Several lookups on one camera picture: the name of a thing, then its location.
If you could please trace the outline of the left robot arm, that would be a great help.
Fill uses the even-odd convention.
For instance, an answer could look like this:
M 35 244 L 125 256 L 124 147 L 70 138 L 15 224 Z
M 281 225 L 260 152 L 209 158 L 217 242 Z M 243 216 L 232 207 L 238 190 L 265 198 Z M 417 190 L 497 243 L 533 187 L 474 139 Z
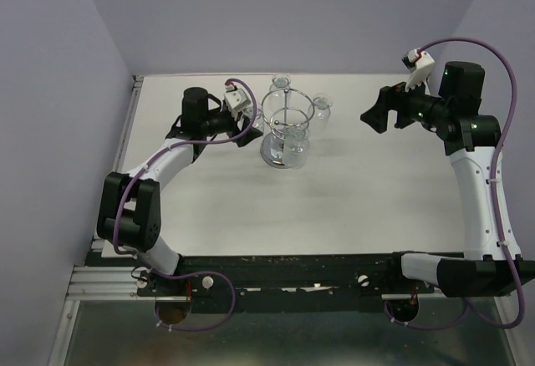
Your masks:
M 161 192 L 208 145 L 243 147 L 257 139 L 256 114 L 254 94 L 239 79 L 226 81 L 221 99 L 201 87 L 185 89 L 181 114 L 162 146 L 134 169 L 105 177 L 97 236 L 111 243 L 116 254 L 136 256 L 157 273 L 156 284 L 164 293 L 179 293 L 186 276 L 178 269 L 181 254 L 161 235 Z

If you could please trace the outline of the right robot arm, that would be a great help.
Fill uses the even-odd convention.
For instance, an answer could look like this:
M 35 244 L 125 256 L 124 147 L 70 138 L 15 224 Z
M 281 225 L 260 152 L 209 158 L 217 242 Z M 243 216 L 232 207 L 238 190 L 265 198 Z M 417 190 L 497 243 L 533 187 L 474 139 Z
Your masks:
M 446 63 L 439 93 L 405 83 L 380 89 L 375 104 L 360 119 L 377 133 L 419 123 L 443 142 L 459 187 L 465 226 L 463 256 L 407 252 L 385 270 L 385 284 L 403 292 L 415 280 L 437 287 L 447 297 L 498 297 L 514 290 L 512 269 L 522 258 L 512 232 L 501 185 L 502 136 L 496 117 L 482 115 L 485 70 L 479 64 Z

